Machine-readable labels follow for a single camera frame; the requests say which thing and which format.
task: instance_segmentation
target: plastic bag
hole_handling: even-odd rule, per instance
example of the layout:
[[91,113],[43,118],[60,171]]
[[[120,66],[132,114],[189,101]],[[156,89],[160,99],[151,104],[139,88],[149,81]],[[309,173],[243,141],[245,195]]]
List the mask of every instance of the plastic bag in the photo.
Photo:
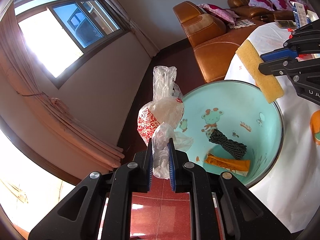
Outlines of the plastic bag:
[[167,124],[159,125],[152,136],[153,175],[160,179],[169,179],[169,139],[173,139],[176,150],[187,151],[193,144],[193,138],[182,132],[174,132]]
[[153,70],[153,101],[144,105],[138,115],[138,132],[146,145],[163,122],[176,129],[184,113],[182,93],[174,83],[176,67],[157,66]]

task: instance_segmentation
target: white tablecloth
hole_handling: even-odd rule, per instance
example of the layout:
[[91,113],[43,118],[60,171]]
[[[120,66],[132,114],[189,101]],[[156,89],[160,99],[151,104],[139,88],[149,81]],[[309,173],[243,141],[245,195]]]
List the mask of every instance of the white tablecloth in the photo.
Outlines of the white tablecloth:
[[[248,40],[261,55],[282,48],[289,35],[287,29],[269,23]],[[255,84],[237,55],[225,79]],[[320,141],[315,137],[320,131],[320,106],[298,97],[287,76],[277,79],[284,90],[277,99],[284,119],[284,144],[275,166],[250,190],[293,233],[305,228],[320,205]]]

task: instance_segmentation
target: yellow sponge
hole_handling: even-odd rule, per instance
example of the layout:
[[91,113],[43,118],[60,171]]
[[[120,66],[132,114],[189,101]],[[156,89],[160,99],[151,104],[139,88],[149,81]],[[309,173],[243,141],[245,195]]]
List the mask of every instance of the yellow sponge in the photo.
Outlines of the yellow sponge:
[[263,63],[263,60],[250,41],[245,40],[237,49],[236,54],[261,89],[269,104],[284,95],[282,87],[273,75],[266,76],[259,71],[259,64]]

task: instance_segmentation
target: metal bolt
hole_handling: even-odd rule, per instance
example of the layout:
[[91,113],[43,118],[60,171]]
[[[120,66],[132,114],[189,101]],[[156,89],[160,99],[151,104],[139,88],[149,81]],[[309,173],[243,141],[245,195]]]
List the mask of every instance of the metal bolt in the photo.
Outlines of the metal bolt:
[[184,166],[185,166],[187,169],[192,169],[192,168],[195,166],[195,164],[192,163],[192,162],[187,162],[187,163],[184,164]]
[[232,178],[232,174],[231,174],[230,172],[224,172],[224,173],[222,174],[222,177],[223,177],[224,179],[231,179],[231,178]]
[[100,176],[100,173],[97,172],[97,171],[94,171],[94,172],[91,172],[91,173],[90,173],[90,178],[91,178],[91,179],[96,179],[96,178],[98,178],[99,176]]
[[135,163],[135,162],[130,162],[130,163],[128,163],[127,166],[128,166],[128,168],[130,168],[130,169],[134,169],[134,168],[138,167],[138,164]]

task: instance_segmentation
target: brown leather sofa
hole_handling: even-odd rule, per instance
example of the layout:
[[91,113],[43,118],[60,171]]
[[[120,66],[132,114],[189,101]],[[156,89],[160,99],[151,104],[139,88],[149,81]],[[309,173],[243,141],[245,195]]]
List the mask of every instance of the brown leather sofa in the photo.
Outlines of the brown leather sofa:
[[193,47],[207,83],[224,79],[238,47],[254,29],[264,24],[252,20],[256,25],[230,29],[222,20],[204,13],[189,1],[176,5],[173,11]]
[[274,20],[292,20],[292,11],[269,11],[265,8],[249,6],[249,0],[228,0],[231,10],[237,15],[264,22],[274,22]]

